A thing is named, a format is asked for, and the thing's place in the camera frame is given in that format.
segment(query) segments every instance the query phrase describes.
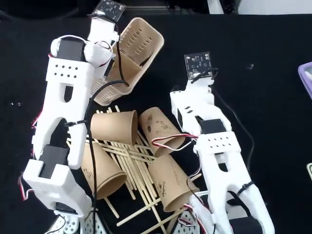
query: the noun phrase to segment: white plastic part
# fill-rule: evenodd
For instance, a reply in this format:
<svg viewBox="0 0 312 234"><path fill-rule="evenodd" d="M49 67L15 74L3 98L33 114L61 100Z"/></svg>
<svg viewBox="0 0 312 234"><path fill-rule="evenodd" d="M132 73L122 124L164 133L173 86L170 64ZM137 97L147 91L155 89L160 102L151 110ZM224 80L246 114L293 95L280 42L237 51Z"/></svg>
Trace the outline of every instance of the white plastic part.
<svg viewBox="0 0 312 234"><path fill-rule="evenodd" d="M208 143L209 135L197 139L195 150L199 155L202 173L209 191L208 203L215 215L218 233L232 233L225 210L227 191L238 192L244 184L251 181L245 163L237 147L228 148L224 153L228 172L222 171ZM274 234L274 226L259 189L251 185L239 198L249 208L252 216L259 221L264 234Z"/></svg>
<svg viewBox="0 0 312 234"><path fill-rule="evenodd" d="M29 160L23 174L24 180L32 187L36 197L55 214L68 215L55 210L57 202L63 203L77 214L74 217L85 217L91 207L91 199L76 183L71 170L66 165L57 164L50 179L39 177L43 162Z"/></svg>
<svg viewBox="0 0 312 234"><path fill-rule="evenodd" d="M113 49L111 45L105 42L99 42L97 44L88 42L84 47L85 59L94 67L99 67L104 63L109 63L112 55Z"/></svg>
<svg viewBox="0 0 312 234"><path fill-rule="evenodd" d="M115 24L101 18L94 17L91 20L90 34L88 40L91 42L106 41L111 44L117 41L119 35L115 32Z"/></svg>
<svg viewBox="0 0 312 234"><path fill-rule="evenodd" d="M198 197L202 197L204 195L208 195L209 193L208 191L201 191L195 194ZM189 204L193 207L194 214L198 216L199 220L204 225L206 231L209 234L213 233L214 225L216 223L215 215L212 215L209 212L209 210L206 207L204 207L194 195L191 195Z"/></svg>
<svg viewBox="0 0 312 234"><path fill-rule="evenodd" d="M199 136L194 152L199 156L209 191L208 204L213 214L191 196L190 203L194 212L208 233L213 232L216 224L215 234L232 234L229 219L246 216L246 213L241 208L227 204L227 191L237 193L251 178L240 154L241 149L232 132L231 123L221 110L214 106L214 97L209 88L211 84L209 79L199 79L194 84L188 82L185 91L171 92L172 113L183 132ZM226 132L202 135L196 116L202 120L220 119ZM222 171L219 163L225 163L228 172ZM253 184L243 191L239 198L249 208L251 215L259 221L263 234L274 234L274 226L259 189Z"/></svg>
<svg viewBox="0 0 312 234"><path fill-rule="evenodd" d="M181 114L183 126L179 123L181 129L195 136L201 134L200 126L195 116L202 119L221 119L227 131L232 129L231 123L221 112L219 108L213 105L214 96L211 93L197 94L188 91L175 91L170 93L172 113L179 120Z"/></svg>
<svg viewBox="0 0 312 234"><path fill-rule="evenodd" d="M93 74L94 67L89 63L49 59L43 109L32 141L36 159L40 159L43 148L50 143L51 135L62 118L67 122L84 119ZM69 102L64 101L66 86L73 86L72 98ZM72 144L68 155L68 166L71 169L78 169L81 166L85 146L86 126L85 124L74 125L69 127L69 132Z"/></svg>
<svg viewBox="0 0 312 234"><path fill-rule="evenodd" d="M223 15L222 5L220 0L207 0L209 13L211 15Z"/></svg>
<svg viewBox="0 0 312 234"><path fill-rule="evenodd" d="M309 163L307 165L307 170L308 170L308 173L310 175L310 178L312 179L312 163Z"/></svg>

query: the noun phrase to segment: purple container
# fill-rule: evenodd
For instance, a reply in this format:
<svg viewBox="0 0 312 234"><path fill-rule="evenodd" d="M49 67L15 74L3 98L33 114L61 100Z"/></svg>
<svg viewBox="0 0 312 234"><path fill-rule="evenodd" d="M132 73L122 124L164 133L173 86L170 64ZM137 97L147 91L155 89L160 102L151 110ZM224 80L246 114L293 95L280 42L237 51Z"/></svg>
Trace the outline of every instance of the purple container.
<svg viewBox="0 0 312 234"><path fill-rule="evenodd" d="M306 87L310 97L312 98L312 62L308 62L298 67L298 73L302 83Z"/></svg>

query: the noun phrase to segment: paper cup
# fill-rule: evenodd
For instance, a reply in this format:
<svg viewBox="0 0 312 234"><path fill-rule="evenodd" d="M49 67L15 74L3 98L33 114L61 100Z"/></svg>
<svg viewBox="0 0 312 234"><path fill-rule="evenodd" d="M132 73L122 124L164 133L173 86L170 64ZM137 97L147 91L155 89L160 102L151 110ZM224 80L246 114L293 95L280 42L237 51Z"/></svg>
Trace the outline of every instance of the paper cup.
<svg viewBox="0 0 312 234"><path fill-rule="evenodd" d="M103 199L119 189L126 181L127 175L99 144L94 142L93 149L97 169L97 199ZM93 193L94 175L89 144L84 147L81 169Z"/></svg>
<svg viewBox="0 0 312 234"><path fill-rule="evenodd" d="M154 156L159 157L167 155L172 150L154 146L151 141L157 137L169 137L175 134L180 134L179 130L168 120L164 113L158 107L152 107L144 111L139 118L140 126L151 145ZM173 149L180 147L185 140L185 137L174 137L170 139L160 140L157 143L167 145Z"/></svg>
<svg viewBox="0 0 312 234"><path fill-rule="evenodd" d="M164 155L150 163L148 170L156 186L158 195L164 207L164 212L172 212L188 203L192 192L186 184L187 175L171 157ZM191 181L190 188L198 192Z"/></svg>
<svg viewBox="0 0 312 234"><path fill-rule="evenodd" d="M137 139L137 112L94 114L91 133L95 139L134 145Z"/></svg>

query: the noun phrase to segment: black circuit board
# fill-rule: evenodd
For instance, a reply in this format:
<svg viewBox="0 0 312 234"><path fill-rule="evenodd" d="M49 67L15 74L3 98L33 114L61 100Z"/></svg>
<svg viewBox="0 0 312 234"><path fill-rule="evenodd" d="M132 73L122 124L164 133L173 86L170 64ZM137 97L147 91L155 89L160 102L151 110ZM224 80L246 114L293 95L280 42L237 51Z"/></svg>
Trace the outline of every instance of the black circuit board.
<svg viewBox="0 0 312 234"><path fill-rule="evenodd" d="M95 8L95 14L105 15L107 18L118 21L126 9L125 5L112 0L101 0Z"/></svg>
<svg viewBox="0 0 312 234"><path fill-rule="evenodd" d="M185 66L188 79L194 79L199 74L206 72L211 68L210 53L201 52L196 54L184 55ZM202 77L211 77L212 72L207 72Z"/></svg>

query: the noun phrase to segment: black wire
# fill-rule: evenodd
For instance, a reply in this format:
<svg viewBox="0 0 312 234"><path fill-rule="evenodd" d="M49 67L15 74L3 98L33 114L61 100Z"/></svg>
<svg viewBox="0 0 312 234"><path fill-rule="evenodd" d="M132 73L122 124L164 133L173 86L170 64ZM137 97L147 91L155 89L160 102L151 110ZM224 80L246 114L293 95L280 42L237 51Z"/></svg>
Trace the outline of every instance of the black wire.
<svg viewBox="0 0 312 234"><path fill-rule="evenodd" d="M248 130L245 128L245 126L242 124L242 122L240 121L240 119L238 118L237 114L235 113L235 111L224 101L224 99L220 96L220 94L218 93L218 91L215 88L211 88L214 93L216 94L216 96L220 99L220 101L223 103L223 105L228 108L232 114L234 115L234 117L236 118L238 124L240 125L240 127L244 130L244 132L248 135L248 137L250 138L250 141L252 142L252 147L249 151L247 160L246 160L246 167L247 167L247 171L250 172L250 165L251 165L251 160L253 157L253 153L254 153L254 138L253 136L248 132Z"/></svg>
<svg viewBox="0 0 312 234"><path fill-rule="evenodd" d="M66 224L66 220L65 220L65 218L64 218L63 216L61 216L60 214L59 214L57 217L61 217L61 218L64 220L64 224L63 224L63 225L62 225L59 229L56 229L56 230L53 230L53 231L46 232L45 234L55 233L55 232L57 232L57 231L61 230L61 229L65 226L65 224Z"/></svg>
<svg viewBox="0 0 312 234"><path fill-rule="evenodd" d="M91 14L88 15L92 18L94 17L99 17L99 18L104 18L108 21L111 21L115 24L115 27L117 28L117 32L119 34L119 28L117 26L117 22L113 19L107 18L106 16L98 15L98 14ZM121 80L112 80L104 85L102 85L90 98L88 106L86 108L85 116L84 119L86 120L86 128L87 132L89 135L89 146L90 146L90 151L91 151L91 158L92 158L92 165L93 165L93 174L94 174L94 199L93 199L93 233L96 233L96 204L97 204L97 170L96 170L96 160L94 156L94 149L93 149L93 144L92 144L92 133L91 133L91 117L88 116L91 108L91 104L94 101L94 99L97 97L97 95L106 87L114 84L124 84L127 87L129 87L129 84L125 81L123 72L122 72L122 66L121 66L121 55L120 55L120 48L119 48L119 41L116 42L116 47L117 47L117 53L118 53L118 61L119 61L119 72L121 76Z"/></svg>
<svg viewBox="0 0 312 234"><path fill-rule="evenodd" d="M246 212L247 216L250 217L252 214L250 213L250 210L248 207L245 205L245 203L234 193L233 191L228 191L229 194L232 195L232 197L236 200L236 202L244 209Z"/></svg>
<svg viewBox="0 0 312 234"><path fill-rule="evenodd" d="M191 84L193 84L194 82L198 81L201 78L205 78L206 77L205 74L208 72L215 72L213 77L211 78L212 80L214 80L216 78L216 76L218 75L218 71L219 71L219 69L216 67L208 68L206 71L200 73L194 79L192 79Z"/></svg>
<svg viewBox="0 0 312 234"><path fill-rule="evenodd" d="M96 159L94 156L94 150L93 150L93 144L92 144L92 133L91 133L91 129L90 129L90 125L86 123L86 127L87 127L87 132L89 135L89 146L90 146L90 151L91 151L91 158L92 158L92 166L93 166L93 185L94 185L94 193L93 193L93 234L96 234L96 213L97 213L97 196L98 196L98 191L97 191L97 169L96 169Z"/></svg>
<svg viewBox="0 0 312 234"><path fill-rule="evenodd" d="M200 160L199 160L198 152L196 152L196 155L197 155L197 157L198 157L199 166L200 166ZM196 199L197 199L206 209L208 209L209 212L211 212L210 209L209 209L209 206L207 206L207 205L199 198L199 196L197 196L197 195L194 193L194 191L191 189L191 187L190 187L190 185L189 185L189 179L190 179L190 177L188 177L188 178L186 179L186 185L187 185L187 187L189 188L189 190L191 191L191 193L196 197Z"/></svg>
<svg viewBox="0 0 312 234"><path fill-rule="evenodd" d="M92 144L92 133L91 133L91 117L88 116L89 112L90 112L90 108L91 108L91 104L93 103L94 99L96 98L96 96L106 87L113 85L113 84L126 84L127 82L123 81L123 80L112 80L104 85L102 85L90 98L87 109L86 109L86 113L84 116L84 119L86 120L86 128L87 128L87 132L89 135L89 146L90 146L90 151L91 151L91 158L92 158L92 166L93 166L93 177L94 177L94 193L93 193L93 233L96 233L96 206L97 206L97 169L96 169L96 159L94 156L94 149L93 149L93 144Z"/></svg>
<svg viewBox="0 0 312 234"><path fill-rule="evenodd" d="M89 14L88 15L89 17L91 18L102 18L102 19L106 19L107 21L110 21L112 23L115 24L115 28L116 28L116 31L119 35L119 39L118 41L116 41L116 48L117 48L117 55L118 55L118 63L119 63L119 73L120 73L120 77L123 81L125 81L125 77L123 76L123 72L122 72L122 66L121 66L121 53L120 53L120 47L119 47L119 40L120 40L120 31L119 31L119 28L118 28L118 25L117 25L117 21L114 20L114 19L111 19L111 18L108 18L107 16L104 16L104 15L99 15L99 14Z"/></svg>
<svg viewBox="0 0 312 234"><path fill-rule="evenodd" d="M216 230L216 224L214 224L214 231L213 231L213 234L215 234L215 230Z"/></svg>

